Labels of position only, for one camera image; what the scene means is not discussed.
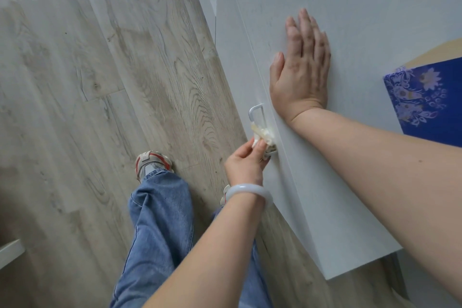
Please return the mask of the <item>person's left hand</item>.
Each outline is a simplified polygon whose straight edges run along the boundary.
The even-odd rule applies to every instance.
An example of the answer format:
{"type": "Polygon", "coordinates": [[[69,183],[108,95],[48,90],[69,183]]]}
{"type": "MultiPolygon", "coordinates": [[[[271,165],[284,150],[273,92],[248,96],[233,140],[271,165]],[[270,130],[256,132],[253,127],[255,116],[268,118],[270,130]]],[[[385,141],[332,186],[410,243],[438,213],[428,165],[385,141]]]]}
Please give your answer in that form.
{"type": "MultiPolygon", "coordinates": [[[[253,162],[254,139],[240,146],[225,162],[225,172],[230,186],[237,184],[255,184],[263,186],[263,171],[253,162]]],[[[255,147],[266,147],[259,141],[255,147]]]]}

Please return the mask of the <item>blue floral patterned cloth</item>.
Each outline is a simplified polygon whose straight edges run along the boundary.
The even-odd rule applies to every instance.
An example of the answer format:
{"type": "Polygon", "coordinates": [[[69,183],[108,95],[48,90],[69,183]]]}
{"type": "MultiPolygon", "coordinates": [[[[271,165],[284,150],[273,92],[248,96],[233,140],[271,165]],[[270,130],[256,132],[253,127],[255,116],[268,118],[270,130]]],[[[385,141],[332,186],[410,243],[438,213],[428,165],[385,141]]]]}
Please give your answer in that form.
{"type": "Polygon", "coordinates": [[[462,58],[383,77],[404,135],[462,148],[462,58]]]}

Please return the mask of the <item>person's right forearm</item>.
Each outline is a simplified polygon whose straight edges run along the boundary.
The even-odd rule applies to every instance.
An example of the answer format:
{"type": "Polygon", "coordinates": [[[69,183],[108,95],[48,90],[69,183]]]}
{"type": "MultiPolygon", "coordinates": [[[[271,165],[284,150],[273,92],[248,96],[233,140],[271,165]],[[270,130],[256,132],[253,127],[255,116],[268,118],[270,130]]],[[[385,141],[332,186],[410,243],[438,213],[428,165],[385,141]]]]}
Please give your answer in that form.
{"type": "Polygon", "coordinates": [[[399,244],[462,304],[462,148],[311,108],[290,121],[399,244]]]}

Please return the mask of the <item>person's right hand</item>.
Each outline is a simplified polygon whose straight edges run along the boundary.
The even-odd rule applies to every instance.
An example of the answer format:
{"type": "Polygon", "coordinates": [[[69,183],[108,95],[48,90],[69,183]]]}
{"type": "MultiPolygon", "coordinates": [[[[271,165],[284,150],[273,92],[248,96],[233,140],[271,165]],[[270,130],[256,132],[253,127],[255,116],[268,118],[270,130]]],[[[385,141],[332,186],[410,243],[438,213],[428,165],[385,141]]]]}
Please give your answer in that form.
{"type": "Polygon", "coordinates": [[[322,31],[315,18],[310,16],[315,37],[313,57],[302,56],[299,22],[292,16],[287,17],[286,52],[283,53],[285,65],[277,83],[269,84],[274,110],[291,127],[302,113],[327,106],[327,77],[330,67],[322,68],[322,31]]]}

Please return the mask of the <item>person's left forearm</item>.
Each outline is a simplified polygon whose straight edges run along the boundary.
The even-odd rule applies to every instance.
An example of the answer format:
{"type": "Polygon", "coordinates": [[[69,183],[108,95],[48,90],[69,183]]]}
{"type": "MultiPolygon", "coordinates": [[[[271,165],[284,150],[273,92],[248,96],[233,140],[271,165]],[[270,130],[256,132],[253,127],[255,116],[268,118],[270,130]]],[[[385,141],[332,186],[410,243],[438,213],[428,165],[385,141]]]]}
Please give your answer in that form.
{"type": "Polygon", "coordinates": [[[265,200],[238,193],[142,308],[238,308],[265,200]]]}

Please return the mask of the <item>white cabinet door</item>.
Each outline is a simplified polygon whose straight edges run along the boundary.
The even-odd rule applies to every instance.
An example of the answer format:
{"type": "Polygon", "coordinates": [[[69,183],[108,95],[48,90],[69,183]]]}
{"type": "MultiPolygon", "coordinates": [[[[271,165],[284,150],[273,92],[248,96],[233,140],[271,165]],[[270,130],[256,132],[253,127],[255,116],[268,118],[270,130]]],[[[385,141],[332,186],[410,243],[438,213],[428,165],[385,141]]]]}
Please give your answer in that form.
{"type": "Polygon", "coordinates": [[[330,42],[328,109],[402,133],[383,77],[462,38],[462,0],[217,0],[215,44],[245,134],[253,136],[249,110],[263,104],[276,139],[265,188],[330,280],[401,245],[271,105],[269,66],[286,49],[286,18],[302,7],[330,42]]]}

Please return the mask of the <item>white jade bangle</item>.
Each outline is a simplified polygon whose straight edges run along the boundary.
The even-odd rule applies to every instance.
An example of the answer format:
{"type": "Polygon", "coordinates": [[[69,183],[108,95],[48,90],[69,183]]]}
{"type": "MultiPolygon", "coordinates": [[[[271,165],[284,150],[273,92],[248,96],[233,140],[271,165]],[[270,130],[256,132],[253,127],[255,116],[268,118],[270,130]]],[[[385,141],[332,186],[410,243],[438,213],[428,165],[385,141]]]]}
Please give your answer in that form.
{"type": "Polygon", "coordinates": [[[231,189],[229,189],[228,195],[232,194],[232,196],[234,196],[240,193],[251,193],[251,194],[255,194],[255,195],[262,197],[265,200],[265,208],[268,208],[274,204],[272,194],[266,188],[260,185],[248,184],[248,183],[237,184],[237,185],[231,186],[231,189]]]}

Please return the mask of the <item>white furniture edge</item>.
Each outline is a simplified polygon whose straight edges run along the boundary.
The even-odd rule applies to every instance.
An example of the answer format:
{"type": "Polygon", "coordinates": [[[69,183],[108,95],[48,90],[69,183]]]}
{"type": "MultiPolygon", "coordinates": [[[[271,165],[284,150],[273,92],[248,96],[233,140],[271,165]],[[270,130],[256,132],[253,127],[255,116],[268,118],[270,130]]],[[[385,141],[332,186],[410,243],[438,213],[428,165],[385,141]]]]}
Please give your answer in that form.
{"type": "Polygon", "coordinates": [[[24,252],[25,248],[20,239],[0,246],[0,270],[20,257],[24,252]]]}

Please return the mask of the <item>white cleaning wipe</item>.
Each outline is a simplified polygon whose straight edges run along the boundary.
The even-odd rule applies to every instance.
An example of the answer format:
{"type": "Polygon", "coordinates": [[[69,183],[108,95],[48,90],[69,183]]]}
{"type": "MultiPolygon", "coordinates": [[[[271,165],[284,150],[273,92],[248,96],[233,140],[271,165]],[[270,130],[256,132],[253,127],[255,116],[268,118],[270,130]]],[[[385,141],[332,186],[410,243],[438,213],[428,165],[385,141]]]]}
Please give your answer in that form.
{"type": "Polygon", "coordinates": [[[263,140],[266,143],[267,149],[269,151],[277,150],[274,136],[272,135],[271,131],[269,131],[267,128],[261,128],[255,122],[251,122],[251,130],[254,133],[254,142],[252,144],[252,148],[254,148],[260,140],[263,140]]]}

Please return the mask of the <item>blue denim jeans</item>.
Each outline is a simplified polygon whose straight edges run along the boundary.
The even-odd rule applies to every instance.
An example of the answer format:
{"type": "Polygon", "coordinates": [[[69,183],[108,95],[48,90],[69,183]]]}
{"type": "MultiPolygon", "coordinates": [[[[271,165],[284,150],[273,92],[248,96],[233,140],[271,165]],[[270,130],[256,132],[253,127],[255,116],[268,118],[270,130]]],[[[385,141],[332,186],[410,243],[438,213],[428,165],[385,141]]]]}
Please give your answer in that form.
{"type": "MultiPolygon", "coordinates": [[[[111,308],[140,308],[193,249],[193,205],[188,184],[177,174],[157,169],[131,194],[129,211],[134,241],[115,286],[111,308]]],[[[238,307],[272,308],[256,244],[238,307]]]]}

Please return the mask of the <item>beige cardboard box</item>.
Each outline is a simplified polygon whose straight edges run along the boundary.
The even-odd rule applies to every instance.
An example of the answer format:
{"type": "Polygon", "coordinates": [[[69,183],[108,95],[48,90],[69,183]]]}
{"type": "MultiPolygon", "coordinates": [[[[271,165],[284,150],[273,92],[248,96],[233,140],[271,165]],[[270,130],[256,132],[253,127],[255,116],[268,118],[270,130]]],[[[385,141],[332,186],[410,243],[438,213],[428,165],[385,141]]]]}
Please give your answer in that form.
{"type": "Polygon", "coordinates": [[[462,58],[462,38],[445,42],[426,53],[404,64],[407,69],[413,69],[429,64],[462,58]]]}

